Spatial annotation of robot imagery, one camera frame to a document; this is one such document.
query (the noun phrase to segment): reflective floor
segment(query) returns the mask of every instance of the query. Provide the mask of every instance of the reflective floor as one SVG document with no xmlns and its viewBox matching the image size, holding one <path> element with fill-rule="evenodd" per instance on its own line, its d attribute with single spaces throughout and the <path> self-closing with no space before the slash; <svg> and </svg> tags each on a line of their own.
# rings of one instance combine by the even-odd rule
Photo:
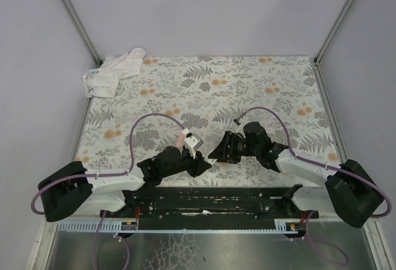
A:
<svg viewBox="0 0 396 270">
<path fill-rule="evenodd" d="M 364 232 L 344 223 L 310 224 L 313 237 L 342 247 L 350 264 L 341 268 L 322 259 L 309 242 L 290 241 L 283 235 L 135 234 L 127 239 L 131 260 L 127 269 L 376 269 Z M 47 269 L 93 269 L 93 233 L 58 232 Z M 339 262 L 344 257 L 333 248 L 317 247 Z M 122 269 L 123 243 L 111 234 L 99 234 L 95 254 L 100 270 Z"/>
</svg>

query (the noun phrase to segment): white towel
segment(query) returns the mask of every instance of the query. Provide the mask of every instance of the white towel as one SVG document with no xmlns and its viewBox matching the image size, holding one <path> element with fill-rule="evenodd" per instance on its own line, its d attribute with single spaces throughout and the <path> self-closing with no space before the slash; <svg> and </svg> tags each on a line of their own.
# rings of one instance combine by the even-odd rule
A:
<svg viewBox="0 0 396 270">
<path fill-rule="evenodd" d="M 82 82 L 87 98 L 113 98 L 120 79 L 139 74 L 145 54 L 144 49 L 135 48 L 117 58 L 105 58 L 98 69 L 86 72 Z"/>
</svg>

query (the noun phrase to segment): cable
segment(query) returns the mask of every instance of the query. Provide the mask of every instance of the cable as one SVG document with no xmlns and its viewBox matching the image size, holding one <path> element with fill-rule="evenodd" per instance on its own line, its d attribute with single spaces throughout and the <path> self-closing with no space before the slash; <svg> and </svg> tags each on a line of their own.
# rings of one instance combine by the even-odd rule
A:
<svg viewBox="0 0 396 270">
<path fill-rule="evenodd" d="M 93 268 L 94 268 L 95 270 L 98 270 L 97 262 L 95 261 L 95 245 L 96 245 L 96 242 L 97 242 L 99 230 L 101 229 L 101 225 L 102 225 L 102 223 L 103 223 L 103 220 L 104 220 L 105 217 L 106 217 L 106 213 L 107 213 L 107 211 L 104 210 L 104 211 L 103 211 L 103 215 L 101 216 L 101 219 L 100 219 L 100 221 L 99 221 L 98 227 L 97 227 L 97 229 L 96 229 L 96 231 L 95 231 L 95 236 L 93 237 L 93 245 L 92 245 L 92 264 L 93 264 Z M 124 243 L 125 247 L 126 247 L 127 256 L 126 256 L 125 265 L 124 265 L 124 267 L 123 267 L 123 270 L 125 270 L 125 269 L 128 267 L 129 260 L 130 260 L 130 258 L 131 258 L 131 251 L 130 251 L 129 246 L 128 246 L 128 243 L 125 241 L 125 239 L 123 239 L 122 237 L 120 237 L 119 240 L 121 240 L 121 241 Z"/>
<path fill-rule="evenodd" d="M 390 214 L 390 212 L 391 212 L 391 210 L 392 210 L 392 203 L 390 202 L 390 198 L 388 197 L 388 195 L 385 194 L 385 192 L 384 192 L 382 189 L 380 189 L 380 188 L 379 188 L 378 186 L 376 186 L 374 183 L 371 183 L 371 182 L 368 181 L 367 179 L 365 179 L 365 178 L 363 178 L 363 177 L 360 177 L 359 175 L 356 175 L 356 174 L 354 174 L 354 173 L 352 173 L 352 172 L 346 171 L 346 170 L 344 170 L 344 169 L 342 169 L 342 168 L 330 166 L 330 165 L 327 165 L 327 164 L 325 164 L 325 163 L 317 162 L 317 161 L 315 161 L 315 160 L 306 159 L 305 157 L 301 157 L 300 155 L 296 154 L 296 152 L 293 150 L 293 148 L 292 148 L 292 146 L 291 146 L 290 135 L 289 135 L 289 132 L 288 132 L 288 130 L 287 130 L 285 124 L 284 124 L 283 121 L 280 119 L 280 117 L 279 117 L 274 111 L 272 111 L 271 109 L 268 109 L 268 108 L 266 108 L 266 107 L 261 107 L 261 106 L 252 107 L 252 108 L 246 110 L 244 113 L 242 113 L 241 116 L 239 116 L 239 117 L 237 118 L 237 120 L 239 121 L 239 120 L 240 120 L 242 117 L 244 117 L 247 113 L 249 113 L 250 111 L 255 110 L 255 109 L 262 109 L 262 110 L 268 111 L 268 112 L 271 113 L 274 117 L 277 118 L 277 120 L 278 120 L 278 121 L 280 122 L 280 124 L 282 125 L 283 130 L 285 131 L 286 138 L 287 138 L 287 144 L 288 144 L 288 147 L 289 147 L 289 151 L 291 152 L 291 154 L 292 154 L 296 159 L 299 159 L 299 160 L 302 160 L 303 162 L 311 163 L 311 164 L 313 164 L 313 165 L 317 165 L 317 166 L 320 166 L 320 167 L 323 167 L 323 168 L 331 169 L 331 170 L 333 170 L 333 171 L 337 171 L 337 172 L 340 172 L 340 173 L 344 173 L 344 174 L 349 175 L 349 176 L 351 176 L 351 177 L 353 177 L 353 178 L 355 178 L 355 179 L 357 179 L 357 180 L 360 180 L 360 181 L 363 182 L 365 185 L 368 185 L 368 186 L 370 186 L 372 189 L 376 190 L 376 191 L 385 199 L 385 201 L 386 201 L 386 204 L 387 204 L 387 209 L 386 209 L 386 211 L 385 211 L 384 213 L 381 213 L 381 214 L 373 214 L 372 216 L 373 216 L 373 217 L 385 217 L 385 216 L 387 216 L 387 215 Z"/>
<path fill-rule="evenodd" d="M 236 118 L 236 121 L 239 122 L 240 119 L 241 119 L 242 117 L 244 117 L 244 116 L 245 116 L 246 114 L 248 114 L 250 111 L 255 110 L 255 109 L 265 110 L 265 111 L 271 113 L 274 117 L 276 117 L 276 119 L 277 119 L 277 120 L 279 121 L 279 123 L 281 124 L 283 130 L 285 131 L 286 138 L 287 138 L 287 144 L 288 144 L 288 147 L 289 147 L 289 151 L 291 152 L 291 154 L 292 154 L 296 159 L 299 159 L 299 160 L 302 160 L 303 162 L 311 163 L 311 164 L 313 164 L 313 165 L 317 165 L 317 166 L 320 166 L 320 167 L 328 168 L 328 169 L 331 169 L 331 170 L 333 170 L 333 171 L 337 171 L 337 172 L 340 172 L 340 173 L 344 173 L 344 174 L 349 175 L 349 176 L 351 176 L 351 177 L 353 177 L 353 178 L 356 178 L 357 180 L 360 180 L 361 182 L 363 182 L 364 184 L 370 186 L 372 189 L 376 190 L 379 194 L 381 194 L 381 196 L 385 199 L 385 201 L 386 201 L 386 203 L 387 203 L 387 210 L 386 210 L 384 213 L 376 214 L 376 215 L 372 215 L 372 216 L 373 216 L 373 217 L 385 217 L 385 216 L 387 216 L 387 215 L 390 214 L 390 212 L 391 212 L 391 210 L 392 210 L 392 203 L 390 202 L 390 199 L 389 199 L 388 195 L 386 195 L 385 192 L 384 192 L 383 190 L 381 190 L 381 189 L 380 189 L 378 186 L 376 186 L 375 184 L 371 183 L 370 181 L 366 180 L 366 179 L 363 178 L 363 177 L 360 177 L 360 176 L 358 176 L 358 175 L 356 175 L 356 174 L 354 174 L 354 173 L 352 173 L 352 172 L 346 171 L 346 170 L 344 170 L 344 169 L 342 169 L 342 168 L 333 167 L 333 166 L 330 166 L 330 165 L 326 165 L 325 163 L 316 162 L 315 160 L 306 159 L 306 158 L 301 157 L 301 156 L 299 156 L 298 154 L 296 154 L 296 152 L 293 150 L 293 148 L 292 148 L 292 146 L 291 146 L 290 135 L 289 135 L 289 132 L 288 132 L 288 130 L 287 130 L 286 125 L 285 125 L 284 122 L 280 119 L 280 117 L 279 117 L 274 111 L 272 111 L 271 109 L 268 109 L 268 108 L 262 107 L 262 106 L 252 107 L 252 108 L 246 110 L 244 113 L 242 113 L 238 118 Z M 323 257 L 326 261 L 328 261 L 328 262 L 330 262 L 330 263 L 332 263 L 332 264 L 335 264 L 335 265 L 338 265 L 338 266 L 346 266 L 346 265 L 348 265 L 348 264 L 349 264 L 349 257 L 347 256 L 347 254 L 346 254 L 339 246 L 337 246 L 337 245 L 335 245 L 334 243 L 329 242 L 329 241 L 327 241 L 327 240 L 320 239 L 320 238 L 314 238 L 314 237 L 311 237 L 311 236 L 309 235 L 309 231 L 308 231 L 308 222 L 309 222 L 309 219 L 311 218 L 311 216 L 313 215 L 313 213 L 314 213 L 314 211 L 312 211 L 312 212 L 308 215 L 308 217 L 307 217 L 307 219 L 306 219 L 306 235 L 307 235 L 307 239 L 309 240 L 309 242 L 310 242 L 312 248 L 316 251 L 316 253 L 318 253 L 321 257 Z M 325 244 L 328 244 L 328 245 L 330 245 L 330 246 L 333 246 L 333 247 L 336 248 L 339 252 L 341 252 L 341 254 L 346 258 L 346 262 L 344 262 L 344 263 L 339 263 L 339 262 L 337 262 L 337 261 L 333 261 L 332 259 L 329 259 L 329 258 L 326 257 L 325 255 L 323 255 L 323 254 L 321 253 L 321 251 L 319 251 L 319 250 L 317 249 L 317 247 L 315 246 L 315 244 L 313 243 L 313 241 L 315 241 L 315 242 L 321 242 L 321 243 L 325 243 Z"/>
<path fill-rule="evenodd" d="M 183 126 L 178 120 L 176 120 L 176 119 L 174 119 L 173 117 L 170 117 L 170 116 L 168 116 L 168 115 L 162 114 L 162 113 L 149 113 L 149 114 L 146 114 L 146 115 L 143 115 L 142 117 L 140 117 L 140 118 L 134 123 L 134 125 L 132 126 L 132 128 L 131 128 L 131 133 L 130 133 L 130 135 L 129 135 L 129 149 L 131 150 L 131 167 L 129 168 L 129 172 L 132 171 L 133 166 L 134 166 L 134 151 L 133 151 L 133 149 L 132 149 L 132 142 L 133 142 L 132 134 L 133 134 L 133 132 L 134 132 L 134 130 L 135 130 L 137 124 L 138 124 L 140 121 L 142 121 L 142 120 L 143 120 L 144 118 L 146 118 L 146 117 L 155 116 L 155 115 L 169 118 L 170 120 L 173 120 L 175 123 L 177 123 L 178 126 L 179 126 L 181 129 L 184 129 L 184 126 Z M 32 210 L 35 214 L 38 214 L 38 215 L 43 216 L 43 215 L 45 214 L 45 212 L 43 212 L 43 211 L 38 211 L 38 210 L 36 209 L 36 207 L 35 207 L 35 203 L 36 203 L 38 197 L 40 197 L 43 193 L 45 193 L 46 191 L 48 191 L 48 190 L 49 190 L 50 188 L 52 188 L 53 186 L 55 186 L 55 185 L 57 185 L 57 184 L 59 184 L 59 183 L 62 183 L 62 182 L 64 182 L 64 181 L 72 180 L 72 179 L 76 179 L 76 178 L 116 177 L 116 176 L 127 175 L 129 172 L 125 171 L 125 172 L 122 172 L 122 173 L 77 174 L 77 175 L 71 175 L 71 176 L 67 176 L 67 177 L 64 177 L 64 178 L 60 178 L 60 179 L 55 180 L 54 182 L 52 182 L 52 183 L 50 183 L 50 184 L 44 186 L 41 190 L 39 190 L 38 193 L 33 197 L 32 201 L 31 201 L 31 203 L 30 203 L 30 208 L 31 208 L 31 210 Z"/>
</svg>

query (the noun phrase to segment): white wall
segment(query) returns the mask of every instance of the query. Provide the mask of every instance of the white wall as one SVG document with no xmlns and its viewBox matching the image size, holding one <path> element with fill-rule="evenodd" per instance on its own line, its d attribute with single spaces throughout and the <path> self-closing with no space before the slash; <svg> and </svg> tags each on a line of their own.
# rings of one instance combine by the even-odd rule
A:
<svg viewBox="0 0 396 270">
<path fill-rule="evenodd" d="M 350 157 L 394 205 L 395 60 L 396 0 L 356 0 L 321 65 Z M 382 220 L 394 259 L 395 222 L 396 212 Z"/>
<path fill-rule="evenodd" d="M 346 0 L 72 0 L 102 56 L 315 56 Z"/>
<path fill-rule="evenodd" d="M 30 200 L 67 163 L 94 64 L 59 0 L 0 0 L 0 13 L 0 268 L 20 270 L 42 220 Z"/>
</svg>

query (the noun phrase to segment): floral tablecloth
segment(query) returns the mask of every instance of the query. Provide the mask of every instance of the floral tablecloth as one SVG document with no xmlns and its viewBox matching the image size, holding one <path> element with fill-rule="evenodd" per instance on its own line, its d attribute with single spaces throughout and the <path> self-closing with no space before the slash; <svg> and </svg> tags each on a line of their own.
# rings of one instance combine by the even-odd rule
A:
<svg viewBox="0 0 396 270">
<path fill-rule="evenodd" d="M 115 98 L 94 98 L 81 139 L 78 160 L 90 168 L 129 168 L 129 132 L 152 112 L 173 116 L 197 133 L 207 156 L 244 110 L 265 106 L 288 126 L 293 147 L 329 162 L 338 160 L 314 74 L 305 56 L 152 57 L 140 74 L 120 81 Z M 273 141 L 285 134 L 270 113 L 254 110 L 242 122 L 259 121 Z M 178 126 L 159 116 L 143 120 L 134 133 L 135 162 L 174 145 Z M 254 157 L 238 165 L 216 163 L 197 178 L 186 172 L 165 178 L 162 186 L 313 185 L 266 170 Z"/>
</svg>

